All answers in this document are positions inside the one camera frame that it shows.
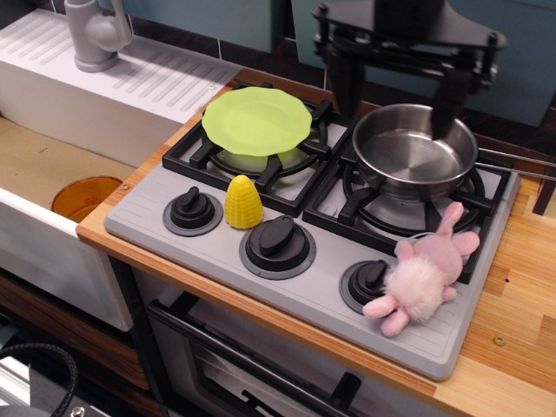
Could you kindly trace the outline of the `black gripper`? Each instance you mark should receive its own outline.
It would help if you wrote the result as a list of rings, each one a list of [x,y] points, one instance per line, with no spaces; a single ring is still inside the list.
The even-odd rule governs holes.
[[[467,94],[488,89],[505,35],[459,14],[447,1],[320,2],[315,46],[327,66],[337,109],[355,116],[366,69],[435,80],[432,138],[448,135]]]

